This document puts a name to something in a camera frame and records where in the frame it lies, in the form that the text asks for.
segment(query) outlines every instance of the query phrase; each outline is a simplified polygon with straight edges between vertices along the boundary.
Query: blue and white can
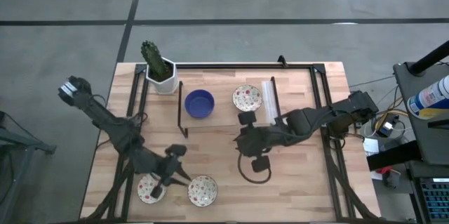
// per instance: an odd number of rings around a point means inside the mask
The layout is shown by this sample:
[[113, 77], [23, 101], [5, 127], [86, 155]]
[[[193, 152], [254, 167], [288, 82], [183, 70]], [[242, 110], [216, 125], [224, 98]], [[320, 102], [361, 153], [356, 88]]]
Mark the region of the blue and white can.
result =
[[407, 108], [420, 119], [431, 119], [449, 112], [449, 75], [410, 97]]

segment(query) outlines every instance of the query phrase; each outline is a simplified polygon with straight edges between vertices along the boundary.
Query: potted cactus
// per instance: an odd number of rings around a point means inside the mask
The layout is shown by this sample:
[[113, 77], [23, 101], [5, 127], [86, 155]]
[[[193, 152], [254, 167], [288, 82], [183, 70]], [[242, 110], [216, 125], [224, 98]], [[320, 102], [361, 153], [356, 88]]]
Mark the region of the potted cactus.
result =
[[176, 64], [161, 57], [157, 46], [144, 41], [141, 47], [142, 56], [147, 62], [147, 79], [156, 87], [159, 94], [173, 94], [177, 88]]

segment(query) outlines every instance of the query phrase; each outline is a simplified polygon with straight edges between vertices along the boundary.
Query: computer keyboard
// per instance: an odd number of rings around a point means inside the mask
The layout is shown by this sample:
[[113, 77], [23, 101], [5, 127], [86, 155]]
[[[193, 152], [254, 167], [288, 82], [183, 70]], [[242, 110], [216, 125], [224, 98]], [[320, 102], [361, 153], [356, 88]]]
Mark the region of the computer keyboard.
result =
[[449, 178], [420, 178], [430, 221], [449, 221]]

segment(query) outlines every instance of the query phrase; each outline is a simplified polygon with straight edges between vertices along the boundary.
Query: blue bowl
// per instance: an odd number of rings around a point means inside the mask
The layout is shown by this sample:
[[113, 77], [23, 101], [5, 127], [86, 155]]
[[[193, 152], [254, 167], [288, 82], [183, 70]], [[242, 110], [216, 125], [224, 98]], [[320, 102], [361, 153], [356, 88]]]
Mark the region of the blue bowl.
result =
[[192, 91], [184, 101], [187, 113], [197, 119], [207, 117], [212, 112], [214, 105], [212, 94], [206, 90]]

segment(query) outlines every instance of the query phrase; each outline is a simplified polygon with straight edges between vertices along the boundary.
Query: cactus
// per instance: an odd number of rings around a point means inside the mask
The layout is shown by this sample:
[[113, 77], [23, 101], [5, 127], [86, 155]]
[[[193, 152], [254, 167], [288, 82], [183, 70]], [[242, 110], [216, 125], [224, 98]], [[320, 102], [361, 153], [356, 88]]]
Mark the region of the cactus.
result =
[[149, 65], [151, 78], [157, 81], [163, 81], [170, 77], [170, 70], [164, 60], [156, 44], [150, 41], [142, 42], [142, 56]]

